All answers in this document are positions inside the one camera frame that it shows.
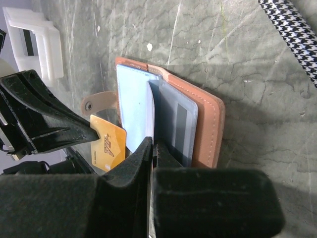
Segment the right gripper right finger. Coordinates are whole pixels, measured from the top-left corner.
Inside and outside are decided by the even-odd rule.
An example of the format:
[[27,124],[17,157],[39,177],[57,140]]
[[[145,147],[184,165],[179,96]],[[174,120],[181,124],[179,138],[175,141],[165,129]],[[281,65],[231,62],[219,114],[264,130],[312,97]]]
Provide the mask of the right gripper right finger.
[[158,140],[156,142],[154,173],[175,172],[181,168],[183,166],[171,155],[165,142]]

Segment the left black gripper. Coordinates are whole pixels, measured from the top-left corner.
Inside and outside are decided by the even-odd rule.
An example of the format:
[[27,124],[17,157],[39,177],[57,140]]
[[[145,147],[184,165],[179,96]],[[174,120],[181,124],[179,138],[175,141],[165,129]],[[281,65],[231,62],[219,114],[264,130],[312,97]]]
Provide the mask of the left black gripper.
[[98,140],[90,123],[64,105],[35,70],[0,79],[0,149],[15,161]]

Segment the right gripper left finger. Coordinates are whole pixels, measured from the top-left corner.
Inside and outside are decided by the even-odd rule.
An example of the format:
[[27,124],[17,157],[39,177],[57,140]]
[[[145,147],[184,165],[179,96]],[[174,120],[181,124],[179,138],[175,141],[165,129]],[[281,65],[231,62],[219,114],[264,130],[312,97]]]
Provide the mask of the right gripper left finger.
[[152,151],[152,138],[145,137],[134,153],[102,178],[111,186],[118,188],[133,187],[138,184],[146,186],[149,180]]

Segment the gold credit card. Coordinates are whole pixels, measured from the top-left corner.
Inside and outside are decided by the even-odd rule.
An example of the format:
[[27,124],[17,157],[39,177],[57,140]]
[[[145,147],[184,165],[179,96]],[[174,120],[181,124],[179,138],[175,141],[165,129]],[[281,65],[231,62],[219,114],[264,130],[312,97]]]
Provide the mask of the gold credit card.
[[126,158],[126,131],[95,115],[90,115],[90,126],[99,136],[91,142],[92,165],[108,172]]

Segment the white credit card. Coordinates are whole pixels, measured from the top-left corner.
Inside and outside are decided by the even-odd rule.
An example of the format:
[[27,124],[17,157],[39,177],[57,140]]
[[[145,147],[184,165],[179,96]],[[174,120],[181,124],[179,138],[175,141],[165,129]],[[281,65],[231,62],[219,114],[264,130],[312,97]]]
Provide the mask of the white credit card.
[[191,166],[198,121],[196,102],[165,83],[159,87],[158,118],[158,137],[183,166]]

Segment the brown leather card holder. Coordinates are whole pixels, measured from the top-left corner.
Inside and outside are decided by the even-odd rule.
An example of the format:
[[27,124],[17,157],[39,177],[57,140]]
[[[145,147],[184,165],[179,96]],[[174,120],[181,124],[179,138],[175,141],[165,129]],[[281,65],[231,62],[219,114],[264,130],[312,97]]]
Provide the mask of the brown leather card holder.
[[223,101],[166,69],[117,57],[117,90],[90,95],[82,113],[99,139],[91,163],[109,171],[145,137],[162,140],[185,167],[217,166],[225,120]]

